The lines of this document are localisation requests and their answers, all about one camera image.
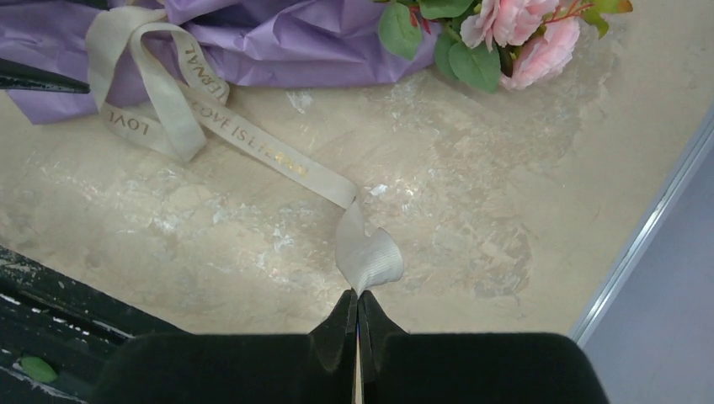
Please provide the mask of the artificial flower bunch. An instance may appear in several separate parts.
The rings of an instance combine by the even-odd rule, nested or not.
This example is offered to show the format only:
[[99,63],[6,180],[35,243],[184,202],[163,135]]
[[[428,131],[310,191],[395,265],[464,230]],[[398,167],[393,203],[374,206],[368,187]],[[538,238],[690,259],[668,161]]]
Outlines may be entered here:
[[628,0],[387,1],[381,44],[412,60],[431,24],[441,32],[434,62],[447,77],[495,93],[522,90],[560,75],[573,59],[581,23],[607,34],[610,14],[630,13]]

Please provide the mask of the purple wrapping paper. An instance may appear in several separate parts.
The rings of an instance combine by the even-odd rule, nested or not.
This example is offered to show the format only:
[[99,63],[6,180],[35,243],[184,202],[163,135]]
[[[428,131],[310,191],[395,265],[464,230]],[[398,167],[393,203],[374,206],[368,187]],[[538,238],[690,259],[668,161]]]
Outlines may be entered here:
[[[408,60],[380,42],[384,7],[371,1],[166,1],[164,7],[224,80],[248,87],[392,84],[432,64],[440,32],[432,26]],[[85,80],[85,36],[97,15],[68,1],[4,1],[1,55]]]

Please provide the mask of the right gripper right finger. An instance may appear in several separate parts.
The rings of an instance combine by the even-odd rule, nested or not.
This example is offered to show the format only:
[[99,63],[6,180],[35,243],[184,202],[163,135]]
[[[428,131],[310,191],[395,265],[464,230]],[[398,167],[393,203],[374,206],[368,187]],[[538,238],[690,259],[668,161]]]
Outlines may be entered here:
[[366,291],[358,303],[367,403],[606,403],[583,350],[549,332],[408,333]]

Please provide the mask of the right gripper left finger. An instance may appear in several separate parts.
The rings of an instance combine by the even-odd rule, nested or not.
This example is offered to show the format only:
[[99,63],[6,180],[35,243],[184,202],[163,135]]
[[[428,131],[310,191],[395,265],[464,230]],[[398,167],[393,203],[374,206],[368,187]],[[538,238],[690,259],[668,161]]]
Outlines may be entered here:
[[308,333],[155,333],[124,343],[92,403],[351,403],[357,295]]

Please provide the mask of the beige printed ribbon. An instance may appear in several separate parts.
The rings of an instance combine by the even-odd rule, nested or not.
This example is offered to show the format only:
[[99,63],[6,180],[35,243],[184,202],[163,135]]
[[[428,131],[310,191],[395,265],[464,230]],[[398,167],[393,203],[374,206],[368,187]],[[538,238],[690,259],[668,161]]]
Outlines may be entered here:
[[[100,13],[85,37],[88,83],[113,134],[181,162],[206,144],[205,130],[344,209],[336,228],[336,266],[357,294],[398,281],[402,254],[379,228],[365,232],[357,186],[258,128],[227,106],[230,87],[206,60],[195,37],[160,9],[136,6]],[[129,52],[152,113],[112,105],[109,92],[120,58]]]

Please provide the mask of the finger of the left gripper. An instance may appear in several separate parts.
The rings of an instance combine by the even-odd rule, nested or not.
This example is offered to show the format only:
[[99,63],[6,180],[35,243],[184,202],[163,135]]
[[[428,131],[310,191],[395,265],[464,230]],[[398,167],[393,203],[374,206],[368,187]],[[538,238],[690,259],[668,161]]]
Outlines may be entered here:
[[90,87],[85,82],[6,59],[1,60],[1,89],[90,93]]

